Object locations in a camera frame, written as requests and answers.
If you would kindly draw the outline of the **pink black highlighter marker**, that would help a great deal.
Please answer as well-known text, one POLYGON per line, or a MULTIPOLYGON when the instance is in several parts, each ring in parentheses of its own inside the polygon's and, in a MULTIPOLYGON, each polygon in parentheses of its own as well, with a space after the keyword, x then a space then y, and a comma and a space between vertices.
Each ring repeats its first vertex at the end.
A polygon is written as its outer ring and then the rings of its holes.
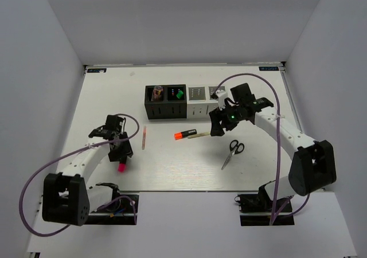
POLYGON ((118 172, 123 173, 126 169, 126 164, 123 162, 120 162, 118 165, 118 172))

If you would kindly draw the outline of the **yellow slim highlighter pen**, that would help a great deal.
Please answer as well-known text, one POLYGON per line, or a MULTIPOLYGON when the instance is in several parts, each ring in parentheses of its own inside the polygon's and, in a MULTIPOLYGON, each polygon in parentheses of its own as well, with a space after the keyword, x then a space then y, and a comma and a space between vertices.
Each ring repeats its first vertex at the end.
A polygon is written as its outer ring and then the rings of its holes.
POLYGON ((194 138, 200 138, 200 137, 204 137, 204 136, 210 136, 210 131, 209 132, 202 132, 202 133, 199 133, 199 134, 190 135, 187 138, 188 139, 194 139, 194 138))

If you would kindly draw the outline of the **black handled scissors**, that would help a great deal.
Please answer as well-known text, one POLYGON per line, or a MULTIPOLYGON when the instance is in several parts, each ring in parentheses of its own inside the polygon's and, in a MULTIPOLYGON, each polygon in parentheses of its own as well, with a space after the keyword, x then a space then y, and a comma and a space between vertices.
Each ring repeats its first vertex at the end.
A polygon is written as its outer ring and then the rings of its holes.
POLYGON ((221 167, 221 170, 224 170, 226 168, 226 166, 228 165, 228 163, 230 162, 230 160, 232 159, 232 157, 234 155, 237 155, 237 154, 240 154, 244 151, 245 149, 245 145, 244 143, 240 143, 238 140, 233 140, 230 142, 229 144, 229 154, 228 156, 226 157, 226 160, 224 161, 222 167, 221 167))

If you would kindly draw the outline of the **orange slim highlighter pen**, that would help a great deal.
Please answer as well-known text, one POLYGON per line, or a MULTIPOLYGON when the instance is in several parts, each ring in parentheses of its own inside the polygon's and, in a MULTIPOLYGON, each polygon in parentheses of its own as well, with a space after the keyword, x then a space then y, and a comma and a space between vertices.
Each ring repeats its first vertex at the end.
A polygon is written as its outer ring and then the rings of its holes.
POLYGON ((143 132, 142 132, 142 150, 145 150, 146 147, 146 136, 147 136, 147 126, 143 126, 143 132))

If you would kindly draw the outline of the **orange black highlighter marker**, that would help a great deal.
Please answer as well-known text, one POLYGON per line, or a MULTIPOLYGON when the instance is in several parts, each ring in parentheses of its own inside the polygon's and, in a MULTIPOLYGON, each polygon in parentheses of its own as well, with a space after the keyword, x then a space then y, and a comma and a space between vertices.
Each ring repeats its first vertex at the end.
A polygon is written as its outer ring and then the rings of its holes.
POLYGON ((196 135, 196 134, 197 134, 196 129, 186 130, 186 131, 175 133, 174 134, 174 139, 175 140, 180 140, 180 139, 187 138, 189 136, 196 135))

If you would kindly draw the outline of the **green black highlighter marker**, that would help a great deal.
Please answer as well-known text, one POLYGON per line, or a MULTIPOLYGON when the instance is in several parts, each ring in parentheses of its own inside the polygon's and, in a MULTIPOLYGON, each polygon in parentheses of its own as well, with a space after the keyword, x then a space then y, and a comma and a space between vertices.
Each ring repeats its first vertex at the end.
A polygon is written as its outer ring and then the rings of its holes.
POLYGON ((184 92, 182 90, 179 90, 176 94, 176 97, 178 100, 181 100, 184 98, 184 92))

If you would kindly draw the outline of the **pink transparent glue tube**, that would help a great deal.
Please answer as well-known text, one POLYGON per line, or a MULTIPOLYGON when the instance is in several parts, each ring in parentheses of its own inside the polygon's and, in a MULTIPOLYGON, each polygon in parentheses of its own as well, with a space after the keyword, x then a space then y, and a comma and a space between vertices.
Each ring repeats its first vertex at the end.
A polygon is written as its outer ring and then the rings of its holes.
POLYGON ((156 85, 153 88, 151 101, 162 101, 163 100, 164 88, 161 85, 156 85))

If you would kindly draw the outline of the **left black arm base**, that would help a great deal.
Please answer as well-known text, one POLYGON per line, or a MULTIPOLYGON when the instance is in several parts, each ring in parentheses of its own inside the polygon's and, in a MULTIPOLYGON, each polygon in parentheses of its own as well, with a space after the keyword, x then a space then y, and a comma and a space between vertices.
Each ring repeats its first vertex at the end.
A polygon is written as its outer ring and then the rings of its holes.
POLYGON ((85 225, 136 225, 139 194, 126 194, 110 206, 91 212, 85 225))

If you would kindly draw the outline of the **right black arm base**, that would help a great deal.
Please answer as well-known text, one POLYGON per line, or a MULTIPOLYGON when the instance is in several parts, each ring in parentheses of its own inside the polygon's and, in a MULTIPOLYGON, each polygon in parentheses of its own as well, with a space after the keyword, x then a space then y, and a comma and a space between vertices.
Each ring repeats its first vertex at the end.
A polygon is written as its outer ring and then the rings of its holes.
MULTIPOLYGON (((265 191, 265 186, 259 187, 257 193, 238 194, 234 201, 239 206, 240 225, 249 226, 269 226, 272 211, 272 201, 265 191)), ((294 217, 288 216, 292 213, 290 201, 285 204, 282 212, 277 216, 274 226, 295 225, 294 217)))

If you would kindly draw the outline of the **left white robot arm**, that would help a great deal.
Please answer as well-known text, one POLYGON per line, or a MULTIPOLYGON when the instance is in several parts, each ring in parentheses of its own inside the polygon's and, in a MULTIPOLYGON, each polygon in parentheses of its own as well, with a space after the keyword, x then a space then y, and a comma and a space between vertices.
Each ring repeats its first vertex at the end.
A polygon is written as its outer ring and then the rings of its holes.
POLYGON ((99 182, 87 187, 87 182, 100 162, 107 158, 117 162, 123 172, 133 150, 125 131, 126 117, 108 115, 103 126, 88 135, 85 151, 79 151, 68 166, 44 179, 42 219, 47 222, 82 226, 91 212, 103 206, 114 212, 120 208, 118 186, 99 182))

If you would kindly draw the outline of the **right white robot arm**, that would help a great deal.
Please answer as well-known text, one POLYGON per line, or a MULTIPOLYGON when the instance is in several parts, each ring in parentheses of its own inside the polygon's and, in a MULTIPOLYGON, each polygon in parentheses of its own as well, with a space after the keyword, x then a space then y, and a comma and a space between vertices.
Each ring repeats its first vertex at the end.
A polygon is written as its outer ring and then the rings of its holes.
POLYGON ((210 112, 211 136, 223 136, 246 120, 265 131, 291 159, 290 171, 279 181, 259 187, 260 207, 273 211, 280 199, 306 196, 337 180, 333 146, 327 140, 317 141, 281 117, 267 98, 255 98, 247 83, 226 91, 215 90, 212 98, 218 107, 210 112))

